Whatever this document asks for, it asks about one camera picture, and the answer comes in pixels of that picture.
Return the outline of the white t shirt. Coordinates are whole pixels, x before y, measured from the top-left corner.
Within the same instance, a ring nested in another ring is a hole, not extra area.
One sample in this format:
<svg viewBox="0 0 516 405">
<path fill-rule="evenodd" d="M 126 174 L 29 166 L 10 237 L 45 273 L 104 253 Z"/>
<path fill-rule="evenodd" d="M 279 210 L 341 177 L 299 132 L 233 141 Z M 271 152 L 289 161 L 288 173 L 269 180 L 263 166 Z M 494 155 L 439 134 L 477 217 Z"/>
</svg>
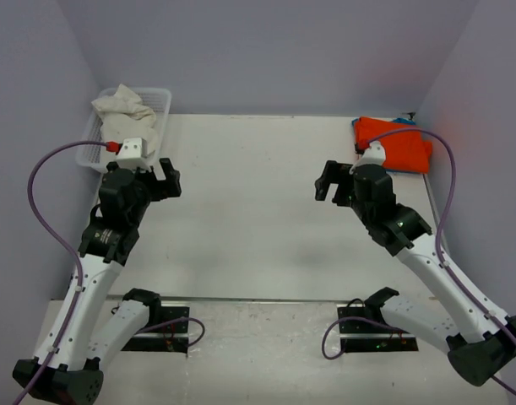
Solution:
<svg viewBox="0 0 516 405">
<path fill-rule="evenodd" d="M 152 107 L 128 86 L 120 84 L 113 95 L 102 95 L 91 102 L 100 118 L 100 136 L 103 142 L 122 143 L 127 138 L 145 141 L 144 157 L 151 164 L 160 142 L 155 128 L 158 121 Z"/>
</svg>

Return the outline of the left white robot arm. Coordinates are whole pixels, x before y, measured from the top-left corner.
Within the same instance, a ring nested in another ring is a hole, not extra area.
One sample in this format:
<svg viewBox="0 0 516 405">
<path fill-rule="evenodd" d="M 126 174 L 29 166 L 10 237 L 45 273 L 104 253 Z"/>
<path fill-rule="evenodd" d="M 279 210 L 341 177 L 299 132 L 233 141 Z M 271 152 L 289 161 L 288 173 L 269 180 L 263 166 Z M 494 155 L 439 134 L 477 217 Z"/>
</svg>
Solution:
<svg viewBox="0 0 516 405">
<path fill-rule="evenodd" d="M 152 202 L 180 197 L 180 173 L 160 160 L 164 179 L 152 169 L 107 166 L 74 256 L 76 268 L 51 330 L 30 359 L 20 359 L 13 378 L 24 394 L 53 404 L 92 404 L 106 369 L 139 330 L 152 332 L 163 320 L 158 294 L 132 289 L 117 313 L 95 329 L 111 286 L 139 239 L 139 226 Z"/>
</svg>

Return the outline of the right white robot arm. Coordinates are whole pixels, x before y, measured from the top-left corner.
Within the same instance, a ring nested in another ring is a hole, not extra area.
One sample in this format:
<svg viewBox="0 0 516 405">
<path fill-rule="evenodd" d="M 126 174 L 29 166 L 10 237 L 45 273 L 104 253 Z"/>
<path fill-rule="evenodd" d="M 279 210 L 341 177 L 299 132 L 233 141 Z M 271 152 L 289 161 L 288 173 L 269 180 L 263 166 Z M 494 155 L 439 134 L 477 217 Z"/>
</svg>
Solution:
<svg viewBox="0 0 516 405">
<path fill-rule="evenodd" d="M 413 208 L 397 202 L 391 176 L 380 165 L 326 162 L 315 198 L 351 208 L 372 240 L 409 268 L 443 306 L 444 318 L 415 308 L 399 292 L 383 288 L 365 300 L 364 321 L 375 332 L 400 329 L 445 353 L 472 386 L 483 386 L 516 357 L 516 315 L 492 303 L 436 247 L 431 226 Z"/>
</svg>

